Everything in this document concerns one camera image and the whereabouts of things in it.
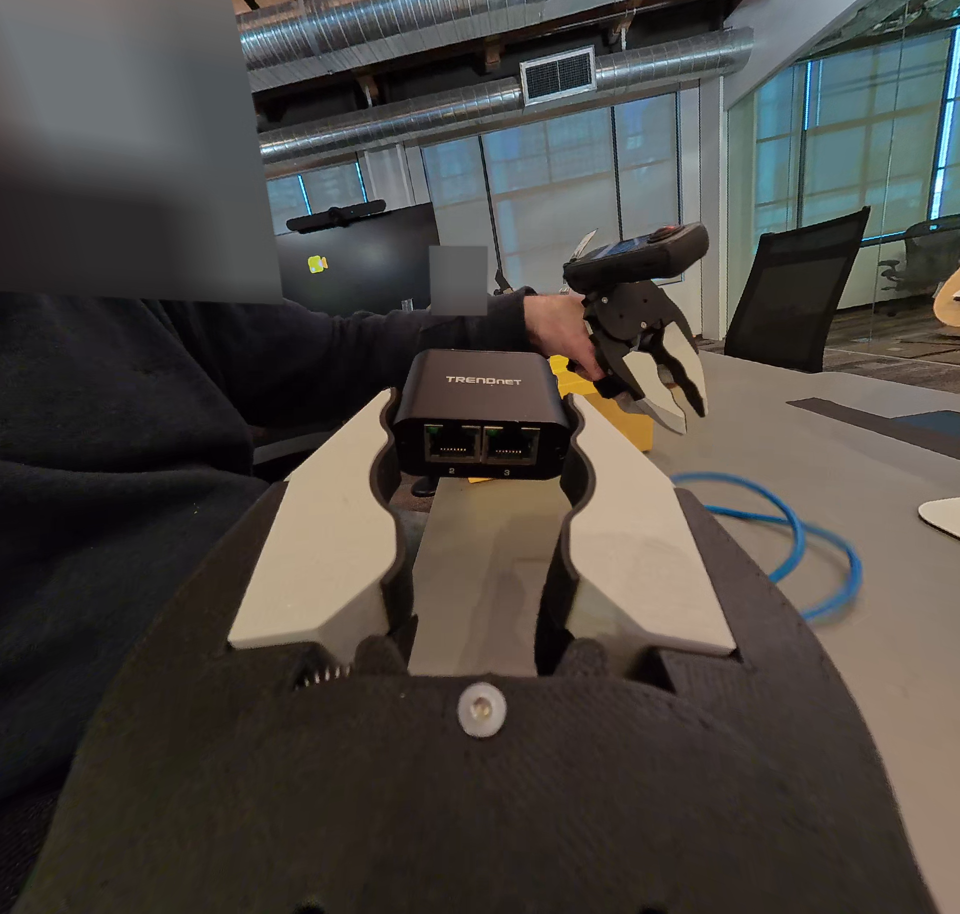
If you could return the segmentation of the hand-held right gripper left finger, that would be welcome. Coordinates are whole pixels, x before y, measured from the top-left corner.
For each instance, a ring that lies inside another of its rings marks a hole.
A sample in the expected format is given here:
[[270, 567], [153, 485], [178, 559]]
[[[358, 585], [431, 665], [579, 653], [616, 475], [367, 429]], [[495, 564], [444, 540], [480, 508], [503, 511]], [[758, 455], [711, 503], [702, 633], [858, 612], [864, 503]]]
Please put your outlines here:
[[397, 396], [376, 394], [284, 480], [231, 648], [315, 644], [330, 668], [346, 668], [366, 638], [411, 618], [406, 543], [390, 509], [401, 482]]

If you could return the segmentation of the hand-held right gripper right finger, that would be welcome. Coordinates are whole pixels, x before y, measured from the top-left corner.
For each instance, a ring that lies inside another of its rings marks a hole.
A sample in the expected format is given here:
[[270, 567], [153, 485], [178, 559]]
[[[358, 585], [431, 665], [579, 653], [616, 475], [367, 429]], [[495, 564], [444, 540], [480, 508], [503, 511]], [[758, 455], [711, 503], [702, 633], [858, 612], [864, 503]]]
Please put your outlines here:
[[570, 644], [599, 644], [628, 675], [653, 649], [728, 658], [737, 643], [670, 478], [585, 396], [571, 420], [559, 487], [570, 504], [541, 591], [535, 670]]

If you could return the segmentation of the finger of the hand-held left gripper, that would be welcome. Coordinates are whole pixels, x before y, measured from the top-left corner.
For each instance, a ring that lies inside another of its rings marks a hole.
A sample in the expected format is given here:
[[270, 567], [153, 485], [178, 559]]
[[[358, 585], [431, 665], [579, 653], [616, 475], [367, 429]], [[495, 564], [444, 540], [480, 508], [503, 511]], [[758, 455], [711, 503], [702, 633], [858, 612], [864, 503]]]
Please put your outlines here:
[[688, 432], [687, 417], [668, 386], [661, 379], [661, 372], [650, 354], [627, 354], [623, 365], [628, 376], [626, 389], [621, 393], [621, 409], [634, 414], [644, 414], [663, 428], [678, 435]]
[[651, 354], [660, 376], [681, 393], [685, 403], [699, 418], [708, 416], [706, 381], [695, 342], [685, 331], [687, 324], [664, 321], [651, 340]]

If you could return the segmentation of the yellow plastic bin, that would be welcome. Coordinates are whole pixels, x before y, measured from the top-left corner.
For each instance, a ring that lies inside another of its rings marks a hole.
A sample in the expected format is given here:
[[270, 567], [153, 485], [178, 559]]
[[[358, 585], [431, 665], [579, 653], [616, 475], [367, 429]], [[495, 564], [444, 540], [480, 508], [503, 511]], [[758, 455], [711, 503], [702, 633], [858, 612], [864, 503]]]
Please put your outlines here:
[[570, 370], [570, 361], [550, 356], [549, 366], [558, 384], [559, 395], [584, 397], [639, 451], [650, 452], [654, 446], [654, 422], [643, 414], [625, 412], [616, 401], [603, 398], [594, 383]]

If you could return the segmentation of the black network switch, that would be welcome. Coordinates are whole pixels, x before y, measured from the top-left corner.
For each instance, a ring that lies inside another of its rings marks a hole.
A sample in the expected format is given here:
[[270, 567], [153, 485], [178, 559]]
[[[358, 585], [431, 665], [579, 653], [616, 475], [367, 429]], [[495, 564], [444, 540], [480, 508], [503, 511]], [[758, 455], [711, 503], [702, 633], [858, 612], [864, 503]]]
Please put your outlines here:
[[400, 469], [429, 477], [559, 477], [571, 422], [558, 387], [536, 353], [418, 354], [390, 425]]

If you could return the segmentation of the person's left forearm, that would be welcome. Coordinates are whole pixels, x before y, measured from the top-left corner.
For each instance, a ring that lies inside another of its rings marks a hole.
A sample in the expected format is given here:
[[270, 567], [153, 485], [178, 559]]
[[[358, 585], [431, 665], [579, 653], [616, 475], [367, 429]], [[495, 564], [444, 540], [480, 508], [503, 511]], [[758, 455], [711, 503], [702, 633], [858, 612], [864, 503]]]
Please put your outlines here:
[[378, 392], [401, 388], [426, 350], [530, 351], [530, 288], [493, 297], [479, 316], [427, 310], [332, 316], [277, 305], [153, 301], [189, 356], [249, 428], [342, 421]]

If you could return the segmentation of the person's left hand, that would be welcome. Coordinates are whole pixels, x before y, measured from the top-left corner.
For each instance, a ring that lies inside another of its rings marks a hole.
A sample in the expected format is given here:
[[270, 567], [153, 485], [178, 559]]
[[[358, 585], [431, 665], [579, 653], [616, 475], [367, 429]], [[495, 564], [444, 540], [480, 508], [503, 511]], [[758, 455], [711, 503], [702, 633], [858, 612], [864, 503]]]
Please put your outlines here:
[[574, 364], [574, 372], [590, 382], [604, 380], [596, 350], [584, 320], [584, 298], [569, 292], [528, 295], [523, 300], [526, 331], [531, 346], [544, 357], [560, 356]]

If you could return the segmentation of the black office chair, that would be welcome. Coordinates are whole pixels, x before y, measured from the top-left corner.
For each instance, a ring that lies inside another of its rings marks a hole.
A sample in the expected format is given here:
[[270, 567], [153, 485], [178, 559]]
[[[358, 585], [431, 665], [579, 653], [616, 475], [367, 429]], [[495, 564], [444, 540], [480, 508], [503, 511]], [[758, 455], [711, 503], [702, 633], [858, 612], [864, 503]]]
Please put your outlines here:
[[870, 213], [866, 205], [832, 220], [761, 235], [724, 355], [821, 373], [828, 333]]

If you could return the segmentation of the grey mesh chair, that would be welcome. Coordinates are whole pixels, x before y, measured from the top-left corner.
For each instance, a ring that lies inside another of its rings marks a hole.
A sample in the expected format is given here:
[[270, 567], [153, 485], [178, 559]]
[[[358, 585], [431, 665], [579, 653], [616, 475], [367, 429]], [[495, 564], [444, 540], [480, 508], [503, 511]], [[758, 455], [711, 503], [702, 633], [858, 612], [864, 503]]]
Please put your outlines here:
[[932, 297], [959, 265], [959, 214], [911, 225], [904, 233], [904, 258], [881, 260], [881, 292]]

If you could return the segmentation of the black television screen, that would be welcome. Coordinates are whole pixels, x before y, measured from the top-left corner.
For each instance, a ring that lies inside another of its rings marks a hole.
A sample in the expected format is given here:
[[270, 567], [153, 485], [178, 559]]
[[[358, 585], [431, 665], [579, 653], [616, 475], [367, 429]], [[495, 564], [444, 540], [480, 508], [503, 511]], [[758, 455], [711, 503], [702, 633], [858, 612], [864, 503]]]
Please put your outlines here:
[[427, 309], [434, 208], [385, 211], [345, 228], [275, 237], [283, 297], [331, 316]]

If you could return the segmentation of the black video bar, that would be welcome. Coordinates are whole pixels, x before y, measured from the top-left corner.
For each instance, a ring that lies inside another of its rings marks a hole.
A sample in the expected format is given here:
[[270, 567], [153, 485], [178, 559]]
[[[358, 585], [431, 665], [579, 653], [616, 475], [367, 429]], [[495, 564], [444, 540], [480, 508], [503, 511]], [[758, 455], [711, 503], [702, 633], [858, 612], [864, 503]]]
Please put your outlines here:
[[344, 207], [332, 206], [324, 212], [310, 213], [288, 219], [286, 221], [286, 228], [289, 232], [300, 235], [312, 234], [334, 228], [345, 228], [385, 212], [386, 207], [387, 203], [384, 199], [376, 199]]

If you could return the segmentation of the silver duct with vent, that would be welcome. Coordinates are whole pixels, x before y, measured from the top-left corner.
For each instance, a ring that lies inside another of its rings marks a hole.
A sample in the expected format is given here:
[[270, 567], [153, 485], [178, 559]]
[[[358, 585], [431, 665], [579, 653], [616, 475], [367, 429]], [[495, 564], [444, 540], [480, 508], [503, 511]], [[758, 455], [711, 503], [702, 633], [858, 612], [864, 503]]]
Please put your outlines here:
[[261, 133], [260, 156], [267, 171], [281, 175], [349, 153], [447, 139], [469, 128], [514, 120], [543, 119], [577, 105], [617, 103], [620, 96], [652, 94], [738, 73], [750, 60], [754, 41], [754, 30], [744, 26], [603, 55], [595, 61], [594, 86], [564, 96], [529, 101], [521, 78], [509, 76], [319, 118]]

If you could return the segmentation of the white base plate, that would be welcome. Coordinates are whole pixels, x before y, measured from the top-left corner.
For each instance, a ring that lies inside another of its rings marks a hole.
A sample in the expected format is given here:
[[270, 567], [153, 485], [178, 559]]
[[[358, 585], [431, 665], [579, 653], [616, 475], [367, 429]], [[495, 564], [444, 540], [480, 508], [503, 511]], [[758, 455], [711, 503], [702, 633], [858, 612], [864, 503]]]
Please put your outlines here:
[[918, 507], [918, 516], [925, 524], [959, 540], [959, 497], [926, 501]]

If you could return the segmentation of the wide silver ceiling duct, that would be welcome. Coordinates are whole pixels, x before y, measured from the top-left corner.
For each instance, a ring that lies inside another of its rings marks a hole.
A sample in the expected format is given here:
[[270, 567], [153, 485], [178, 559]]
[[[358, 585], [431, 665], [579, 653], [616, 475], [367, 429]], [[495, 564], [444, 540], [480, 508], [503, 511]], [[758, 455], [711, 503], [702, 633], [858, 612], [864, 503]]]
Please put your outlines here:
[[621, 0], [290, 0], [237, 17], [249, 71], [465, 23], [462, 40]]

